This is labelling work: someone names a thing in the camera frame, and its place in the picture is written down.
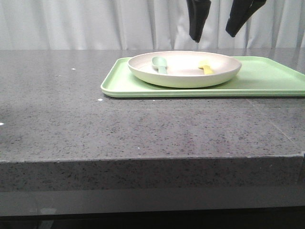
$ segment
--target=plate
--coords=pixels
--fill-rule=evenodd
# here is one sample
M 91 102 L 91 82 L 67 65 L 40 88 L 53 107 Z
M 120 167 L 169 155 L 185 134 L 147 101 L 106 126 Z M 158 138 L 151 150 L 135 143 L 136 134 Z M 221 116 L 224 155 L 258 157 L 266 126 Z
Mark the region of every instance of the plate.
M 167 60 L 168 74 L 159 74 L 152 67 L 154 56 Z M 214 74 L 204 75 L 203 70 L 198 68 L 200 61 L 207 61 Z M 137 78 L 147 83 L 175 88 L 198 88 L 231 80 L 241 69 L 242 63 L 234 57 L 212 52 L 166 51 L 134 56 L 128 61 L 128 67 Z

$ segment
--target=tray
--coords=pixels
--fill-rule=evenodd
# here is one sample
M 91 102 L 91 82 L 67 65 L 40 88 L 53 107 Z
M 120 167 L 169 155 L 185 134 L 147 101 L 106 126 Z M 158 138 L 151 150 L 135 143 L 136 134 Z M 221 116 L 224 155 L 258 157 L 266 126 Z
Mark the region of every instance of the tray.
M 211 87 L 181 89 L 146 83 L 118 59 L 101 84 L 102 92 L 116 98 L 305 96 L 305 75 L 265 57 L 236 56 L 240 72 L 230 81 Z

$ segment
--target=countertop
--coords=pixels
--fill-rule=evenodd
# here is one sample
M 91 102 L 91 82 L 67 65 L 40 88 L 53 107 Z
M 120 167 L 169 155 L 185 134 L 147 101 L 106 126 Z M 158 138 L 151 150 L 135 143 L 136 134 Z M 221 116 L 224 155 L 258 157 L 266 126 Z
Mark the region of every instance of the countertop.
M 0 51 L 0 192 L 304 183 L 305 97 L 102 93 L 117 59 L 154 51 Z M 202 51 L 305 73 L 304 49 Z

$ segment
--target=granite countertop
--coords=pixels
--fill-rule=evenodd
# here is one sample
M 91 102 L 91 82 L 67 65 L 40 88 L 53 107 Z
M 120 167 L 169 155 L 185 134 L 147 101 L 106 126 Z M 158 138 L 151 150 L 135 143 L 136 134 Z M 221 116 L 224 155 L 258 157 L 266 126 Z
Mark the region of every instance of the granite countertop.
M 304 49 L 263 56 L 305 73 Z M 0 51 L 0 192 L 304 182 L 304 98 L 114 99 L 118 58 L 151 50 Z

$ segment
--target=tray rim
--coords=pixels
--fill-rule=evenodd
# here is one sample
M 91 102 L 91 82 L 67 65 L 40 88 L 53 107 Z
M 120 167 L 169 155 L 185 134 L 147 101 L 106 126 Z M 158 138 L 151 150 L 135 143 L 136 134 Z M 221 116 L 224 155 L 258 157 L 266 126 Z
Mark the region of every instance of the tray rim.
M 260 57 L 260 56 L 233 56 L 234 58 L 238 58 L 238 60 L 242 59 L 249 59 L 254 58 L 258 60 L 265 60 L 268 62 L 272 62 L 273 64 L 277 64 L 281 68 L 285 70 L 289 70 L 292 72 L 295 72 L 297 74 L 301 74 L 305 77 L 305 74 L 302 74 L 301 72 L 298 72 L 292 68 L 289 68 L 279 62 L 276 62 L 270 58 L 267 57 Z M 118 67 L 118 64 L 123 61 L 128 61 L 132 57 L 123 57 L 119 58 L 115 61 L 114 65 L 108 72 L 107 76 L 101 83 L 101 89 L 102 92 L 110 97 L 114 98 L 160 98 L 160 97 L 303 97 L 305 96 L 305 90 L 291 90 L 291 89 L 268 89 L 262 90 L 262 89 L 209 89 L 205 90 L 203 88 L 167 88 L 164 90 L 158 90 L 158 91 L 151 91 L 148 89 L 148 91 L 133 91 L 133 92 L 118 92 L 116 90 L 110 90 L 104 87 L 104 85 L 110 80 L 110 77 L 112 75 L 112 72 Z

